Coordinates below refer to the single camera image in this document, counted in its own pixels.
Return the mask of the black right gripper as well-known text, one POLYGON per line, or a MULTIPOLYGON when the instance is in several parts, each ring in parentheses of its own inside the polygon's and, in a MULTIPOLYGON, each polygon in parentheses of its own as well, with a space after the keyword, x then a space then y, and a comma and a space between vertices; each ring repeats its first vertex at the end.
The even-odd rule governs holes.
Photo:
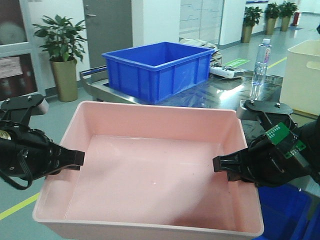
POLYGON ((261 186, 276 187, 294 179, 315 178, 315 130, 292 131, 306 149, 286 159, 268 139, 266 133, 249 148, 212 159, 214 172, 227 172, 229 182, 243 181, 261 186))

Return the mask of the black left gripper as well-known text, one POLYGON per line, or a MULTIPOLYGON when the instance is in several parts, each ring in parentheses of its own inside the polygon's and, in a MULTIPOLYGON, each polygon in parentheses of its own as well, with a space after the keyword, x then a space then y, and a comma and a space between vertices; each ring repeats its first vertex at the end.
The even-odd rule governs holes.
POLYGON ((62 170, 79 171, 85 153, 60 146, 39 129, 14 121, 0 122, 0 178, 16 184, 13 177, 32 184, 62 170))

